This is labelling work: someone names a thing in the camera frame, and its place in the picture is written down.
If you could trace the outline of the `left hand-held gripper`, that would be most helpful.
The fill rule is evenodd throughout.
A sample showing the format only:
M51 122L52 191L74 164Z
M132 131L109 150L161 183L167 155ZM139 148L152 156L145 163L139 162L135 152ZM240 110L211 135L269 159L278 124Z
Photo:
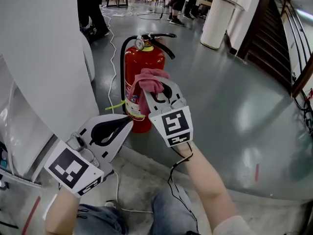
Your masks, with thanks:
M111 162L132 127L130 116L92 117L67 142L58 142L44 168L62 187L81 197L114 173Z

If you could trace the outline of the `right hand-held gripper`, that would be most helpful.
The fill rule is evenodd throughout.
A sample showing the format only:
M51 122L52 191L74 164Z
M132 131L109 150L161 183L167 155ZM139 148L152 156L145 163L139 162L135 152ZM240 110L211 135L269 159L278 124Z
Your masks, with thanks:
M162 85L162 93L144 90L150 113L149 120L162 136L167 147L176 146L193 139L193 124L189 106L178 85L156 76Z

